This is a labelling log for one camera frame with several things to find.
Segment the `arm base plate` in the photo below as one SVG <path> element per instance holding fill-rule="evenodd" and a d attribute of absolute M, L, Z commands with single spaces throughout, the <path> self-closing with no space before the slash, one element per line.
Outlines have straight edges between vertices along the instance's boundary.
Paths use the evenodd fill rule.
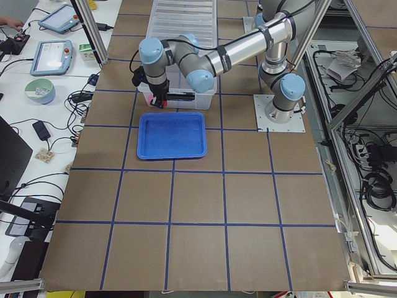
<path fill-rule="evenodd" d="M 298 101 L 291 111 L 281 111 L 274 106 L 274 95 L 255 94 L 254 108 L 259 132 L 305 133 L 304 111 Z"/>

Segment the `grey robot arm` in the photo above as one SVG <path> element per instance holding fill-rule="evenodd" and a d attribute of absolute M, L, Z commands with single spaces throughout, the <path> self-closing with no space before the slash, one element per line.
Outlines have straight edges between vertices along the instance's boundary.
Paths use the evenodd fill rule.
<path fill-rule="evenodd" d="M 265 114 L 276 124 L 286 124 L 306 89 L 303 78 L 287 69 L 287 45 L 308 30 L 320 5 L 318 1 L 261 1 L 261 6 L 262 20 L 252 31 L 203 56 L 192 34 L 143 39 L 137 50 L 141 65 L 132 72 L 132 84 L 147 84 L 154 96 L 151 105 L 162 108 L 169 92 L 166 67 L 177 65 L 191 89 L 204 93 L 214 86 L 217 76 L 264 53 L 258 73 L 274 93 Z"/>

